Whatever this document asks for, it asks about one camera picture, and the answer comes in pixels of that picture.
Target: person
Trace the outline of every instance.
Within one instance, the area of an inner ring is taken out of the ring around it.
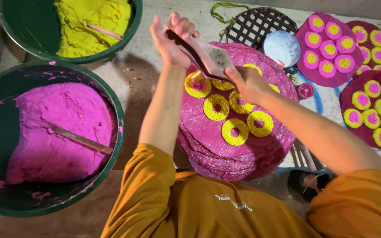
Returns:
[[[170,23],[184,40],[199,37],[178,13]],[[250,67],[225,73],[247,102],[268,110],[338,177],[313,199],[304,220],[238,182],[176,173],[172,155],[191,61],[164,37],[159,17],[149,29],[163,67],[101,237],[381,237],[381,157],[348,130],[273,91]]]

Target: concrete floor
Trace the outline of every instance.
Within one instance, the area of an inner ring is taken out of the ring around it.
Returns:
[[[33,218],[0,215],[0,238],[96,238],[99,237],[120,192],[123,171],[113,170],[95,191],[81,201],[53,214]],[[278,198],[304,216],[309,204],[295,201],[288,192],[289,174],[271,174],[244,184]]]

